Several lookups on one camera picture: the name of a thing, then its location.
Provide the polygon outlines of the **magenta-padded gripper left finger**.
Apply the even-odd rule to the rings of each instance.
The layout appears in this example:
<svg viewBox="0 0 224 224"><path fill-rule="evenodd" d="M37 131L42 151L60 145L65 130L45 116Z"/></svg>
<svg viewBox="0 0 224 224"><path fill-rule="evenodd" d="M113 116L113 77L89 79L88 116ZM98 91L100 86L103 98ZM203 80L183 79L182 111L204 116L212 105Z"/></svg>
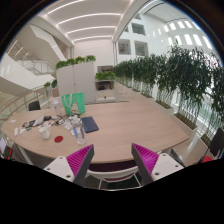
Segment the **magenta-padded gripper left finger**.
<svg viewBox="0 0 224 224"><path fill-rule="evenodd" d="M44 170L82 186L93 155L94 145L90 144L67 157L57 157Z"/></svg>

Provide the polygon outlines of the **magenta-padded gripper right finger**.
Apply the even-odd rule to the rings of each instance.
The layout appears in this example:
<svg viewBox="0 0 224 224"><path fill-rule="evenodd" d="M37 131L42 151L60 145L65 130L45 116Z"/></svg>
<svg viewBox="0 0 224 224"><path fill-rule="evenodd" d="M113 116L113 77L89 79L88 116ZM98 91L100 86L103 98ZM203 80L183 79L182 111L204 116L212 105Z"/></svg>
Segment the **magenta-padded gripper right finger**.
<svg viewBox="0 0 224 224"><path fill-rule="evenodd" d="M169 154L158 154L135 143L132 144L131 153L144 185L183 169L183 166Z"/></svg>

